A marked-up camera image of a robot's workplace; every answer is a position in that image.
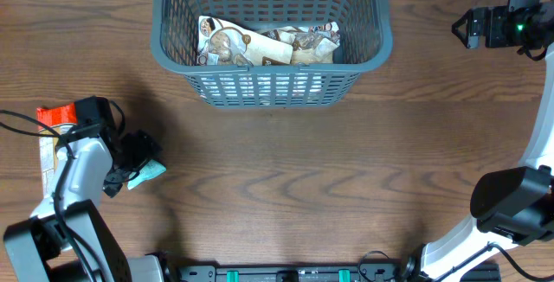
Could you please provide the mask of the small teal snack packet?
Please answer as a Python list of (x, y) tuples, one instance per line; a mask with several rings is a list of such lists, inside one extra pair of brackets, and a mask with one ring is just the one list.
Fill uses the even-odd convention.
[(152, 159), (149, 161), (137, 175), (133, 176), (132, 179), (127, 183), (127, 188), (129, 190), (138, 187), (141, 183), (150, 181), (158, 176), (161, 176), (166, 172), (166, 167), (162, 165), (159, 161)]

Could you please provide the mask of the white patterned carton box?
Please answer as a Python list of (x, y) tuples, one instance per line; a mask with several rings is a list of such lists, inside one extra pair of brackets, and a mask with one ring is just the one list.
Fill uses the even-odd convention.
[(193, 80), (193, 87), (213, 106), (302, 106), (319, 102), (325, 78), (308, 74), (231, 74)]

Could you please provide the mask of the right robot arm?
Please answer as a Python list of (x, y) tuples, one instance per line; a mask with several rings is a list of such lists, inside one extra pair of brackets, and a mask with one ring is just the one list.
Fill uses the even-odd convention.
[(468, 10), (451, 31), (468, 49), (517, 48), (544, 61), (545, 82), (530, 141), (516, 167), (485, 174), (474, 187), (470, 214), (439, 240), (410, 255), (398, 281), (488, 281), (485, 262), (502, 254), (523, 278), (537, 280), (509, 250), (553, 238), (553, 2), (508, 0)]

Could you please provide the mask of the beige snack bag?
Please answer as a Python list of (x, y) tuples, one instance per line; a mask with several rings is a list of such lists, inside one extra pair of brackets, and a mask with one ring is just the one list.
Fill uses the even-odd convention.
[(262, 29), (257, 33), (291, 45), (293, 47), (291, 58), (293, 65), (322, 62), (328, 55), (328, 52), (325, 51), (323, 37), (313, 32), (287, 26), (277, 29)]
[(292, 54), (290, 44), (215, 17), (198, 18), (196, 63), (199, 66), (288, 65)]
[(291, 64), (332, 64), (334, 51), (340, 47), (335, 22), (312, 27), (286, 26), (273, 29), (269, 36), (293, 47)]

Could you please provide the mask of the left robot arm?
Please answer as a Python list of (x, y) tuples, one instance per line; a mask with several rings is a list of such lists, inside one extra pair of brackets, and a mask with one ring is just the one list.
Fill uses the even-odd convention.
[(128, 258), (98, 210), (115, 197), (164, 173), (161, 151), (142, 130), (115, 121), (119, 106), (92, 96), (39, 108), (43, 198), (30, 217), (6, 228), (3, 244), (20, 281), (169, 281), (156, 254)]

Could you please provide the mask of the grey plastic basket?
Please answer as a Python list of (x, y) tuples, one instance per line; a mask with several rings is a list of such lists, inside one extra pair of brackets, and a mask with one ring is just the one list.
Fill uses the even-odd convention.
[[(199, 66), (196, 54), (200, 16), (215, 17), (256, 32), (335, 22), (340, 47), (334, 51), (332, 64)], [(162, 67), (181, 74), (192, 87), (194, 79), (222, 74), (324, 77), (319, 102), (302, 106), (329, 106), (340, 101), (361, 74), (384, 64), (393, 48), (388, 0), (154, 0), (152, 17), (153, 56)]]

